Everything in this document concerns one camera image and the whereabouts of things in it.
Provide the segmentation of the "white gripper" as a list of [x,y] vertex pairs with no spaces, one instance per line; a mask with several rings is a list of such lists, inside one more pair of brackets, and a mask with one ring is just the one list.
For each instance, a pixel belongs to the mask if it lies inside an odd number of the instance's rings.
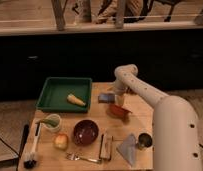
[[127,86],[120,80],[116,79],[113,82],[113,91],[116,94],[115,104],[118,106],[122,106],[124,104],[123,94],[127,91]]

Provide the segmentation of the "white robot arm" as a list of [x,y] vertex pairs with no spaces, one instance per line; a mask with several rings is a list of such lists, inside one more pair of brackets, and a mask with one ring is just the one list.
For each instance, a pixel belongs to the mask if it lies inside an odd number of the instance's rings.
[[117,67],[114,92],[123,95],[130,88],[153,108],[153,171],[202,171],[196,111],[184,98],[149,85],[137,73],[134,64]]

